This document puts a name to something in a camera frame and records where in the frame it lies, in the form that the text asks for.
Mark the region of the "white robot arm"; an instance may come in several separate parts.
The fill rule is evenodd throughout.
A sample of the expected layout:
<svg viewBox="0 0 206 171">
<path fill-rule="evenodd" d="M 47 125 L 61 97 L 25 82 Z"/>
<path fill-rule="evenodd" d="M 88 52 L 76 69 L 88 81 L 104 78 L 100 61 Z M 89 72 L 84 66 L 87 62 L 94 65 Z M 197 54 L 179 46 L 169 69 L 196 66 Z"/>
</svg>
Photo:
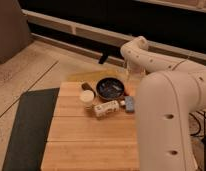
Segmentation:
<svg viewBox="0 0 206 171">
<path fill-rule="evenodd" d="M 206 66 L 151 52 L 142 36 L 120 52 L 148 71 L 134 97 L 140 171 L 195 171 L 189 114 L 206 108 Z"/>
</svg>

